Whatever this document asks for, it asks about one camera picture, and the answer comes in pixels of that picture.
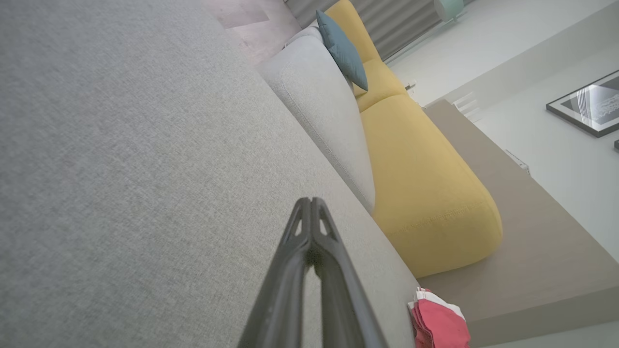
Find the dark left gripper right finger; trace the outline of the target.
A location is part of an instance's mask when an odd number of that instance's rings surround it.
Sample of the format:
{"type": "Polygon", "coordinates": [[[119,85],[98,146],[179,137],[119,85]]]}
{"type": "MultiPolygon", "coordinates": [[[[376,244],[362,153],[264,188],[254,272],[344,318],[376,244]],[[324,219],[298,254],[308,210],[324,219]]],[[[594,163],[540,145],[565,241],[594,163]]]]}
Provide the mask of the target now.
{"type": "Polygon", "coordinates": [[[323,348],[388,348],[324,200],[312,198],[309,259],[321,281],[323,348]]]}

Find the large grey sofa seat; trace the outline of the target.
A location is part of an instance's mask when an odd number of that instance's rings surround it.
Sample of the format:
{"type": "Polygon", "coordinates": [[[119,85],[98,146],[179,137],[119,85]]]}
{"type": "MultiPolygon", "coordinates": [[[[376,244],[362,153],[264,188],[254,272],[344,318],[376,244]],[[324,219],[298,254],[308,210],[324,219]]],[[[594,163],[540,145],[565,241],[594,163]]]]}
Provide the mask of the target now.
{"type": "Polygon", "coordinates": [[[0,0],[0,348],[236,348],[302,197],[414,348],[415,277],[203,0],[0,0]]]}

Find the blue grey throw pillow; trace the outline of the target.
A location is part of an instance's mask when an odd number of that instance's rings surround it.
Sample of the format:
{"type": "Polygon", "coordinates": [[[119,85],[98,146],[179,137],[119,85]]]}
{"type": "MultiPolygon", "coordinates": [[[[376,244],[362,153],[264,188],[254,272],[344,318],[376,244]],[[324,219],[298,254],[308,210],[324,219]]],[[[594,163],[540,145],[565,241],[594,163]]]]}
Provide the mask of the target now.
{"type": "Polygon", "coordinates": [[[340,72],[364,91],[368,91],[368,80],[363,62],[356,47],[343,29],[328,15],[316,10],[316,21],[324,45],[331,54],[340,72]]]}

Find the black framed wall picture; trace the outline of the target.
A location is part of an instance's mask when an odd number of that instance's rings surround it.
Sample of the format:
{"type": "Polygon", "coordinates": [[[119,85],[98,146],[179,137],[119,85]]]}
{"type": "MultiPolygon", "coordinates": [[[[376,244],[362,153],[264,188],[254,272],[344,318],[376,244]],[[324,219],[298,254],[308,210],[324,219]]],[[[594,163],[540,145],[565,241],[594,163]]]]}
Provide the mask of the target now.
{"type": "Polygon", "coordinates": [[[551,101],[546,110],[597,138],[619,130],[619,69],[551,101]]]}

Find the mint green round object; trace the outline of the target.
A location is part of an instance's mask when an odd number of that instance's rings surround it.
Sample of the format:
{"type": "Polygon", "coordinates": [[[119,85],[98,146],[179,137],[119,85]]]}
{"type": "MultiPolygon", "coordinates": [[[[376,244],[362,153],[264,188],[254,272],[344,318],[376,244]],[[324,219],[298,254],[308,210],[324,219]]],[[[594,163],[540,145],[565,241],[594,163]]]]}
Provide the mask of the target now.
{"type": "Polygon", "coordinates": [[[433,0],[435,11],[442,22],[455,20],[464,10],[464,0],[433,0]]]}

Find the small yellow sofa back cushion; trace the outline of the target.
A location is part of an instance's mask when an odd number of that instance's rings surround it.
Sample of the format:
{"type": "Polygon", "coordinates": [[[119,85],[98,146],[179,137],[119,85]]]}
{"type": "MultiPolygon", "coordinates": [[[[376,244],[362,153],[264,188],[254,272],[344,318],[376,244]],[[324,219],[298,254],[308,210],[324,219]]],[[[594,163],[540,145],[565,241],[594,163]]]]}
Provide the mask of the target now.
{"type": "Polygon", "coordinates": [[[363,64],[368,90],[352,84],[359,112],[364,112],[374,104],[396,95],[408,95],[404,84],[393,74],[384,62],[372,59],[363,64]]]}
{"type": "Polygon", "coordinates": [[[350,0],[339,0],[329,7],[325,13],[343,29],[355,46],[362,62],[382,61],[373,40],[350,0]]]}

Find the large yellow sofa back cushion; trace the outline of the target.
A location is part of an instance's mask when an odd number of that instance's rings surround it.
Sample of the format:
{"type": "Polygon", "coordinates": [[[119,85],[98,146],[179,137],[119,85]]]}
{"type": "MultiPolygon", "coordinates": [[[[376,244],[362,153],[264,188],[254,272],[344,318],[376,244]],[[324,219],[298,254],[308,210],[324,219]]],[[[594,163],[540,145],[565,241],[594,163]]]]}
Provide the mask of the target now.
{"type": "Polygon", "coordinates": [[[376,192],[373,218],[417,278],[481,261],[501,245],[488,189],[406,95],[360,114],[376,192]]]}

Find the red white sports jersey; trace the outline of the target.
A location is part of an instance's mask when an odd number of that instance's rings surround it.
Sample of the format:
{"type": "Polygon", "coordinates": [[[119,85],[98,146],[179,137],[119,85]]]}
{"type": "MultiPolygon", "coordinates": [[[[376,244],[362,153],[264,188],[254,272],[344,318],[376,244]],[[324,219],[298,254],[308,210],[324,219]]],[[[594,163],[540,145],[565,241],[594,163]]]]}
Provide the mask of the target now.
{"type": "Polygon", "coordinates": [[[425,291],[425,288],[417,287],[416,292],[413,295],[413,301],[408,302],[407,306],[411,316],[416,348],[435,348],[432,334],[424,324],[424,320],[422,319],[418,308],[418,296],[424,295],[425,291]]]}

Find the grey back cushion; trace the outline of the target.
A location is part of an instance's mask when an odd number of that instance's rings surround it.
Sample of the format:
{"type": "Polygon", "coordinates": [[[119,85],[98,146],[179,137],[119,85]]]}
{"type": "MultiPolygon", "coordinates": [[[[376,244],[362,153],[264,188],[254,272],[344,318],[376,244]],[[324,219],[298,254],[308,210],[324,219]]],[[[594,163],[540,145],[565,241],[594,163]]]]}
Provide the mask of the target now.
{"type": "Polygon", "coordinates": [[[318,27],[303,29],[259,73],[371,213],[373,172],[352,83],[325,47],[318,27]]]}

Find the grey curtain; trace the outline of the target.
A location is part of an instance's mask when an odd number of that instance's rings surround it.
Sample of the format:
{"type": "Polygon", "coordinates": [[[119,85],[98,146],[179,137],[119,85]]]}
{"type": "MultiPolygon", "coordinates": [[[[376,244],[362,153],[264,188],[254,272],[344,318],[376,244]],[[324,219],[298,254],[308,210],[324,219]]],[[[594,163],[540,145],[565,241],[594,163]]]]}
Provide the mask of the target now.
{"type": "MultiPolygon", "coordinates": [[[[316,10],[323,13],[338,0],[285,0],[297,22],[307,27],[316,10]]],[[[382,59],[410,44],[442,20],[435,0],[350,0],[382,59]]]]}

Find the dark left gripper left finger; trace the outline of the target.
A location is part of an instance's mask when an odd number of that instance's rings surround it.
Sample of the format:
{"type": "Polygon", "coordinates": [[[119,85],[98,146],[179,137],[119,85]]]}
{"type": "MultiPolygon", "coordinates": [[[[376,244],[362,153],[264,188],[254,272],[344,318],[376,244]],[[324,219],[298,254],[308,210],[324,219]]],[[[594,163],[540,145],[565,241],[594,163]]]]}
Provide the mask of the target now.
{"type": "Polygon", "coordinates": [[[296,201],[238,348],[301,348],[311,200],[296,201]]]}

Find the red white elastic shorts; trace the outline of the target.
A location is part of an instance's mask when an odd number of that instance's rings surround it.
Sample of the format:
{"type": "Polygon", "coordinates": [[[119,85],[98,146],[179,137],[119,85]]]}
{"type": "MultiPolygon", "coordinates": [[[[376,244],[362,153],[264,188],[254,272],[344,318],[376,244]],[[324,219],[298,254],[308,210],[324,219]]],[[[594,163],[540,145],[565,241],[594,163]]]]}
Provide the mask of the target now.
{"type": "Polygon", "coordinates": [[[471,335],[457,305],[425,289],[424,295],[418,296],[418,308],[435,348],[470,348],[471,335]]]}

